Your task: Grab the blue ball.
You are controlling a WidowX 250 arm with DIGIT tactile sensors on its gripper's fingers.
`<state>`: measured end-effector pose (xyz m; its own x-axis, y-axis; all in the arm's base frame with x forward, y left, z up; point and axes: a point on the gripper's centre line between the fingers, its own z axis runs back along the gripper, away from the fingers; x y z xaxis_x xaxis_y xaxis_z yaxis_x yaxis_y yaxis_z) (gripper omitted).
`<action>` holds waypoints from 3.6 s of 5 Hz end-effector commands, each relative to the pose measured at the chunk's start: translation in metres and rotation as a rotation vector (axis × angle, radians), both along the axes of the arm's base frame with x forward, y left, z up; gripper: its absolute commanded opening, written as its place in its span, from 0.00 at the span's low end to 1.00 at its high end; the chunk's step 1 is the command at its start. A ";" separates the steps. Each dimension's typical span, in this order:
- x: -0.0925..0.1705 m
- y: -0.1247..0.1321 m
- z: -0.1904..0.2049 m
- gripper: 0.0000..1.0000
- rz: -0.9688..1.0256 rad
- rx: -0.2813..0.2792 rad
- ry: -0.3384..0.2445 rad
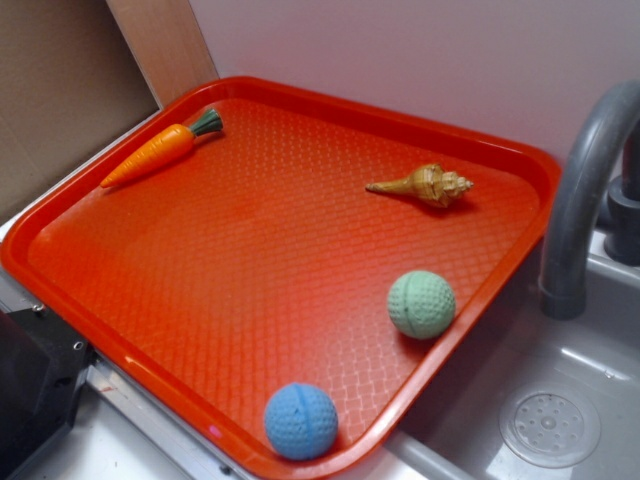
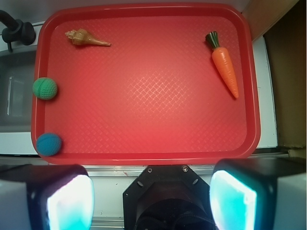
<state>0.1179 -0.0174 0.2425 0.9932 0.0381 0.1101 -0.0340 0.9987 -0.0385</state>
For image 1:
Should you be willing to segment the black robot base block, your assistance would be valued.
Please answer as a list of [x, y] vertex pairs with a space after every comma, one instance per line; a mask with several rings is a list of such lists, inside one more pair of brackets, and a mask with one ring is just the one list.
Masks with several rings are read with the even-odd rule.
[[51, 310], [1, 314], [1, 477], [15, 479], [73, 428], [92, 349]]

